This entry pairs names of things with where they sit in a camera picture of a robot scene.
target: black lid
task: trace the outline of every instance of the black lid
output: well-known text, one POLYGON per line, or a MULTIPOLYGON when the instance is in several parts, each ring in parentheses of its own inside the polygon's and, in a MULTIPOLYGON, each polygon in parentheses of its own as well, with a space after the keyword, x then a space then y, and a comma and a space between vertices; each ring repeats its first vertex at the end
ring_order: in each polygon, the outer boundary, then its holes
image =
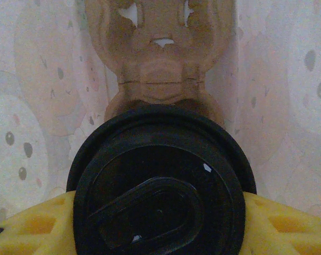
POLYGON ((237 254, 249 163, 214 122, 148 106, 99 127, 72 164, 78 254, 237 254))

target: yellow textured surface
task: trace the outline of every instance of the yellow textured surface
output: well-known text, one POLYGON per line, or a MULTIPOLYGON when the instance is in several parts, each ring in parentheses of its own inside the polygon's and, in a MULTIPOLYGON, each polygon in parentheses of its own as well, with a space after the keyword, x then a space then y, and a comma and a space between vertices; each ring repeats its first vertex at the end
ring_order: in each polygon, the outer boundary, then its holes
MULTIPOLYGON (((244 193, 246 232, 241 255, 321 255, 321 219, 244 193)), ((0 255, 76 255, 74 192, 48 200, 0 223, 0 255)))

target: patterned wallpaper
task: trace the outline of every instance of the patterned wallpaper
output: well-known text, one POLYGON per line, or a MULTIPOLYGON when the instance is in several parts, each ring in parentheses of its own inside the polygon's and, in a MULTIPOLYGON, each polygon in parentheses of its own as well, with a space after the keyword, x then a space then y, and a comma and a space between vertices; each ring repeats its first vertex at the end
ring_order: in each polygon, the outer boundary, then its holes
MULTIPOLYGON (((259 194, 321 216, 321 0, 236 5, 207 90, 259 194)), ((65 191, 116 93, 82 0, 0 1, 0 221, 65 191)))

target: round lid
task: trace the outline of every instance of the round lid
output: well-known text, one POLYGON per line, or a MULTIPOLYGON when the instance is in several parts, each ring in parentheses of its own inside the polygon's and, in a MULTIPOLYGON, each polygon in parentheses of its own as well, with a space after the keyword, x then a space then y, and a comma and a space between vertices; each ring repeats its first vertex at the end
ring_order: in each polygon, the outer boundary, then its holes
POLYGON ((78 254, 237 254, 242 191, 256 193, 237 143, 200 115, 148 106, 99 127, 67 190, 78 254))

